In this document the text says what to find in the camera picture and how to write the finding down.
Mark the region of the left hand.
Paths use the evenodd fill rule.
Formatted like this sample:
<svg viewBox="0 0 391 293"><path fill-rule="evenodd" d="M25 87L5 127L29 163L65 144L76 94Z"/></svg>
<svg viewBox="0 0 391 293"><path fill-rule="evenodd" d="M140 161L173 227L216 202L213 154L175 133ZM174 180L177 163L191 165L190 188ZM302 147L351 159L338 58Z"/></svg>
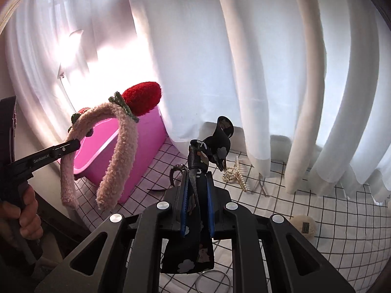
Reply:
<svg viewBox="0 0 391 293"><path fill-rule="evenodd" d="M27 240L38 240L43 236L41 219L37 214L38 202L30 185L23 194L23 202L23 210L9 202L1 202L1 238L8 243L15 240L9 220L19 221L19 233Z"/></svg>

